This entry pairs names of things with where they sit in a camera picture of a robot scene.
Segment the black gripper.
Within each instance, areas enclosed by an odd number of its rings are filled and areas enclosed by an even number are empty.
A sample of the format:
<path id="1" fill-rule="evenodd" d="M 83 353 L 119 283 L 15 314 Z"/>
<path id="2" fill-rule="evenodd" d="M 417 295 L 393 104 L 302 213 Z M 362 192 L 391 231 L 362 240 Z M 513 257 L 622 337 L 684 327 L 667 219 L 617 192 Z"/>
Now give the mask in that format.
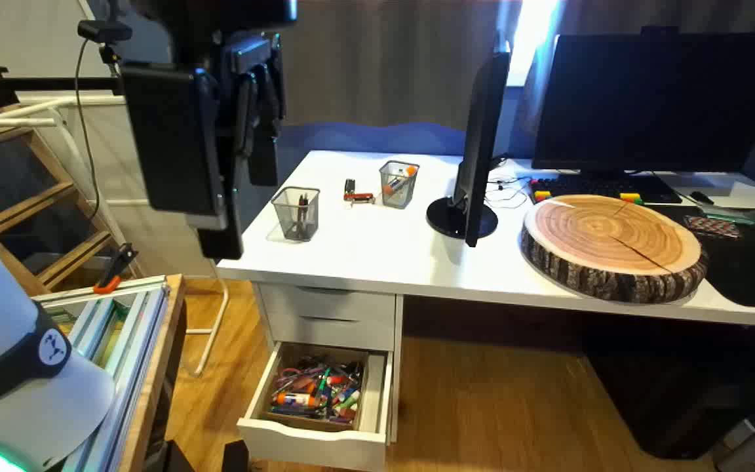
<path id="1" fill-rule="evenodd" d="M 276 34 L 235 34 L 188 64 L 123 63 L 146 202 L 179 213 L 208 260 L 239 260 L 239 182 L 277 177 L 284 64 Z"/>

